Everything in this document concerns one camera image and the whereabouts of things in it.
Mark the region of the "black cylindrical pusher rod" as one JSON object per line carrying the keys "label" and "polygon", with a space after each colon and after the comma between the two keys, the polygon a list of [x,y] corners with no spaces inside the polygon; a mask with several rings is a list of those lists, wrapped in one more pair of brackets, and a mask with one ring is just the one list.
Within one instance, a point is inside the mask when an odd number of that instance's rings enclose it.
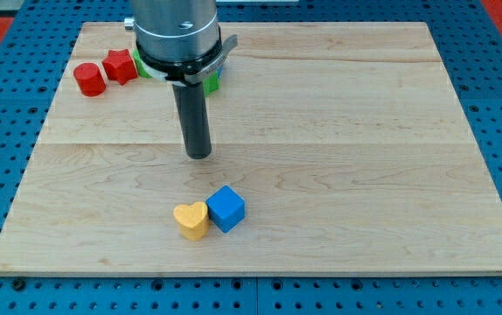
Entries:
{"label": "black cylindrical pusher rod", "polygon": [[172,86],[185,151],[189,158],[207,158],[212,152],[205,90],[202,83],[193,86]]}

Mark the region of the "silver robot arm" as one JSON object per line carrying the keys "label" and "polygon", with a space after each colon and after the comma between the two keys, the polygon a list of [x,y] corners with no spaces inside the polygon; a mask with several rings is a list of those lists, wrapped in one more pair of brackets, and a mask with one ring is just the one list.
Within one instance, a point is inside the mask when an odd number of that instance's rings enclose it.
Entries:
{"label": "silver robot arm", "polygon": [[204,82],[238,45],[221,36],[215,0],[131,0],[125,28],[136,35],[145,71],[172,85],[189,158],[212,152]]}

